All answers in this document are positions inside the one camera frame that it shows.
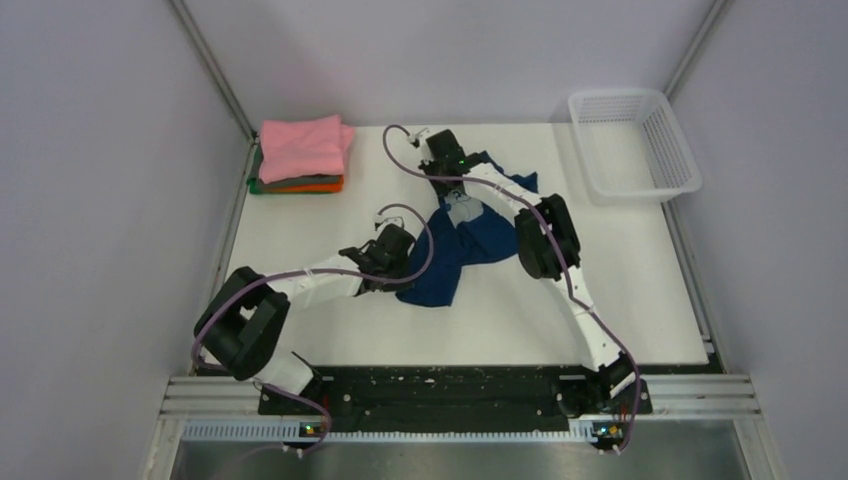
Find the navy blue printed t-shirt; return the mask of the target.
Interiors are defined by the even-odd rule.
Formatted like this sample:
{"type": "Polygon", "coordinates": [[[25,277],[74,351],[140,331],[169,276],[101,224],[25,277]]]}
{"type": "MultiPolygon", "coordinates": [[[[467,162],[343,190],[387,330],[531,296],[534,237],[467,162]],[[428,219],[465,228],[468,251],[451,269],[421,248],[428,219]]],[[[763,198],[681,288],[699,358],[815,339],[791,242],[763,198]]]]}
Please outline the navy blue printed t-shirt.
{"type": "Polygon", "coordinates": [[[406,304],[449,307],[455,298],[463,268],[494,264],[515,256],[518,241],[514,226],[491,207],[457,189],[437,195],[438,208],[427,221],[409,257],[408,273],[417,272],[433,258],[411,287],[396,298],[406,304]]]}

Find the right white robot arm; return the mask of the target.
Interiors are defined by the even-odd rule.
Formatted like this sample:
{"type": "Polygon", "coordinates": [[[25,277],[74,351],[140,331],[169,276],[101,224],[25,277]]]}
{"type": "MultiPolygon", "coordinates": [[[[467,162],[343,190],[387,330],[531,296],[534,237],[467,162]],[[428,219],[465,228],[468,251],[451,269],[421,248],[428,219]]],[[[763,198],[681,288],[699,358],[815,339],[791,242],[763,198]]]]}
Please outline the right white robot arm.
{"type": "Polygon", "coordinates": [[[446,199],[460,194],[479,200],[514,228],[525,272],[541,282],[564,312],[575,356],[587,378],[586,397],[600,412],[612,412],[635,389],[641,373],[628,349],[601,320],[581,263],[581,243],[565,200],[542,196],[503,173],[481,152],[468,153],[449,129],[408,142],[422,151],[418,169],[446,199]]]}

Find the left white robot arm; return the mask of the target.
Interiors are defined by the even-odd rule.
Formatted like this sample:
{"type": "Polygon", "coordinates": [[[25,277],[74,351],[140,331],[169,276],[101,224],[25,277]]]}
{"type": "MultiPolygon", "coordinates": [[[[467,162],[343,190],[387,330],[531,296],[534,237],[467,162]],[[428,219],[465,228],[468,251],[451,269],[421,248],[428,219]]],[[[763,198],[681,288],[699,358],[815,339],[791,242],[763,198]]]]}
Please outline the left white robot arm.
{"type": "Polygon", "coordinates": [[[323,303],[409,287],[415,237],[395,220],[383,222],[376,233],[360,247],[287,275],[236,269],[195,324],[193,352],[206,350],[236,380],[281,389],[283,401],[297,413],[314,410],[320,375],[280,346],[284,324],[289,315],[323,303]]]}

